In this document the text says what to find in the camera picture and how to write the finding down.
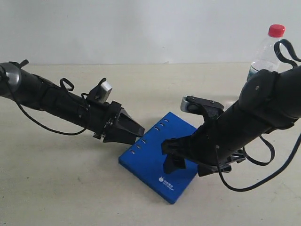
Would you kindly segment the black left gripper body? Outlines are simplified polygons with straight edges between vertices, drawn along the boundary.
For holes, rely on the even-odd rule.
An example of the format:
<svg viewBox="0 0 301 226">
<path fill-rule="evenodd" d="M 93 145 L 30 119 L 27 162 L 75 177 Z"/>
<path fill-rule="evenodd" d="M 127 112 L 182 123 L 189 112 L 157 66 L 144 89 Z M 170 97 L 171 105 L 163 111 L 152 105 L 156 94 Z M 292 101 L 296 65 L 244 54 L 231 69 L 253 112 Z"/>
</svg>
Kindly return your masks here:
<svg viewBox="0 0 301 226">
<path fill-rule="evenodd" d="M 111 103 L 105 102 L 103 104 L 96 101 L 88 101 L 88 108 L 81 114 L 82 127 L 94 132 L 93 137 L 101 139 L 108 126 L 113 124 L 114 118 L 121 110 L 121 104 L 112 101 Z"/>
</svg>

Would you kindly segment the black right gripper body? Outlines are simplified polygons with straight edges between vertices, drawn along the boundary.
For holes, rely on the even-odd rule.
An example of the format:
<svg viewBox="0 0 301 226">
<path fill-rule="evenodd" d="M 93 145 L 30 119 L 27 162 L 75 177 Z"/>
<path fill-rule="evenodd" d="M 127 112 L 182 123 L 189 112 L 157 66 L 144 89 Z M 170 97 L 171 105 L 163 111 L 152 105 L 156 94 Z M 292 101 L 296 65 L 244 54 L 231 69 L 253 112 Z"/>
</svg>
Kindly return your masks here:
<svg viewBox="0 0 301 226">
<path fill-rule="evenodd" d="M 200 177 L 219 171 L 229 173 L 232 170 L 229 163 L 231 133 L 229 122 L 206 122 L 189 136 L 164 140 L 162 154 L 174 154 L 197 164 Z"/>
</svg>

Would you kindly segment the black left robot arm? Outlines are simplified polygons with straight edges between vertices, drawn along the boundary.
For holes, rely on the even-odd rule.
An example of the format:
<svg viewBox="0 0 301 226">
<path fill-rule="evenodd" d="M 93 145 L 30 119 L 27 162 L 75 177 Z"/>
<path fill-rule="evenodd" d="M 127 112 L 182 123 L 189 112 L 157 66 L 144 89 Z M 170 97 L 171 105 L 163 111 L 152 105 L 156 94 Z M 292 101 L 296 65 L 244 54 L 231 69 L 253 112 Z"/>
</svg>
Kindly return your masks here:
<svg viewBox="0 0 301 226">
<path fill-rule="evenodd" d="M 21 63 L 4 62 L 0 64 L 0 95 L 14 101 L 23 114 L 42 128 L 61 135 L 76 136 L 86 130 L 103 142 L 132 145 L 145 129 L 137 123 L 116 101 L 107 99 L 112 86 L 106 78 L 90 90 L 89 93 L 73 94 L 74 85 L 61 78 L 59 85 L 29 73 L 23 69 L 28 60 Z M 81 127 L 78 132 L 62 132 L 51 129 L 31 117 L 24 108 L 47 112 Z"/>
</svg>

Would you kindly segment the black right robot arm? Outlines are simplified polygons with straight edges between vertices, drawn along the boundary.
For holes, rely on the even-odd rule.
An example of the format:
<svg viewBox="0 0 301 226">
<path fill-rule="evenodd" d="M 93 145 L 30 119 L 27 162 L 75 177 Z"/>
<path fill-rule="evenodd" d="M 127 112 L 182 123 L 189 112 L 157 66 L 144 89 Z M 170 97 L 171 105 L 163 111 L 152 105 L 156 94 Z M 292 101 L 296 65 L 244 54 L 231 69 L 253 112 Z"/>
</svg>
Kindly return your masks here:
<svg viewBox="0 0 301 226">
<path fill-rule="evenodd" d="M 204 123 L 191 135 L 165 140 L 163 170 L 171 174 L 186 168 L 186 161 L 198 166 L 198 175 L 231 171 L 242 162 L 242 148 L 264 133 L 288 129 L 301 116 L 301 69 L 277 73 L 261 70 L 241 90 L 228 109 L 215 101 L 186 96 L 181 103 L 186 113 L 202 115 Z"/>
</svg>

